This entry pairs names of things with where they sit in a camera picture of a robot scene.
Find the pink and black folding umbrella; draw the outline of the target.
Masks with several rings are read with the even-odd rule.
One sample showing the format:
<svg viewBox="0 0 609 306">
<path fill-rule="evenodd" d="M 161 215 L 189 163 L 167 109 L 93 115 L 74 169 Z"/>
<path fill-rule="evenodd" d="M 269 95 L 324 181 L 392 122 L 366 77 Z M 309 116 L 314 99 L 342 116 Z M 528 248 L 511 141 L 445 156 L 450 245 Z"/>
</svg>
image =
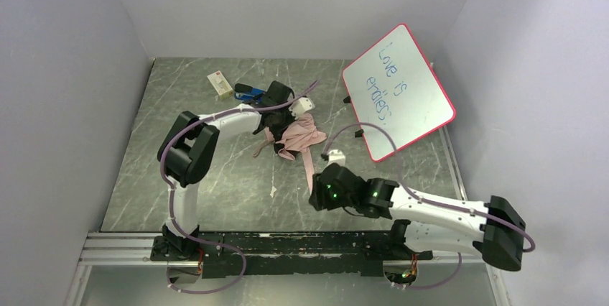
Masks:
<svg viewBox="0 0 609 306">
<path fill-rule="evenodd" d="M 252 157 L 258 157 L 261 151 L 270 145 L 278 149 L 276 154 L 291 161 L 294 161 L 296 153 L 299 153 L 306 173 L 309 194 L 311 194 L 315 166 L 310 147 L 321 144 L 327 139 L 327 134 L 318 130 L 312 114 L 305 113 L 300 116 L 295 122 L 288 125 L 278 139 L 274 138 L 269 128 L 265 128 L 263 132 L 265 140 L 254 150 Z"/>
</svg>

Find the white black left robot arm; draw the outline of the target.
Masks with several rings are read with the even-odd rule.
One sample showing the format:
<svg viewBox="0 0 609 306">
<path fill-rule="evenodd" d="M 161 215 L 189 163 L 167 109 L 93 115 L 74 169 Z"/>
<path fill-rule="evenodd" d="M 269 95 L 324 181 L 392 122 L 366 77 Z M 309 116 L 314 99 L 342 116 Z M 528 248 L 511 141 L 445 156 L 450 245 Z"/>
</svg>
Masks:
<svg viewBox="0 0 609 306">
<path fill-rule="evenodd" d="M 289 86 L 274 81 L 265 91 L 247 94 L 234 108 L 206 115 L 184 111 L 177 117 L 157 153 L 169 191 L 169 217 L 162 238 L 170 250 L 186 257 L 199 247 L 197 188 L 210 169 L 217 145 L 264 130 L 279 139 L 297 118 L 292 110 L 295 100 Z"/>
</svg>

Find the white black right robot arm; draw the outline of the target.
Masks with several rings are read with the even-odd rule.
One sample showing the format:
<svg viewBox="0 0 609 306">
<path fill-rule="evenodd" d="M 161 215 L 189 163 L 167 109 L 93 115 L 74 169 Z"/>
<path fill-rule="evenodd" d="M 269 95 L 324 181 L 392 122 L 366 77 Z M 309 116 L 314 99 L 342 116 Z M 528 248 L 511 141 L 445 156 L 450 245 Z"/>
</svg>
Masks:
<svg viewBox="0 0 609 306">
<path fill-rule="evenodd" d="M 332 163 L 313 174 L 309 202 L 317 211 L 352 208 L 367 218 L 408 221 L 401 241 L 416 253 L 469 254 L 497 269 L 521 270 L 526 223 L 507 199 L 496 195 L 488 202 L 445 198 L 393 180 L 364 180 Z"/>
</svg>

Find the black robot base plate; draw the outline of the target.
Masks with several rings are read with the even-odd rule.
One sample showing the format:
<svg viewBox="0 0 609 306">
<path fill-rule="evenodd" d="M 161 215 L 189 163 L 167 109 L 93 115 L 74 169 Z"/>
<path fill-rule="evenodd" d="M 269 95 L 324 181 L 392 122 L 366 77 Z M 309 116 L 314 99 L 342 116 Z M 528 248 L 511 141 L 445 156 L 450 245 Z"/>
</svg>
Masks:
<svg viewBox="0 0 609 306">
<path fill-rule="evenodd" d="M 202 231 L 200 242 L 164 232 L 149 258 L 170 266 L 202 264 L 202 277 L 342 274 L 382 277 L 388 261 L 430 260 L 431 251 L 408 249 L 403 225 L 390 231 Z"/>
</svg>

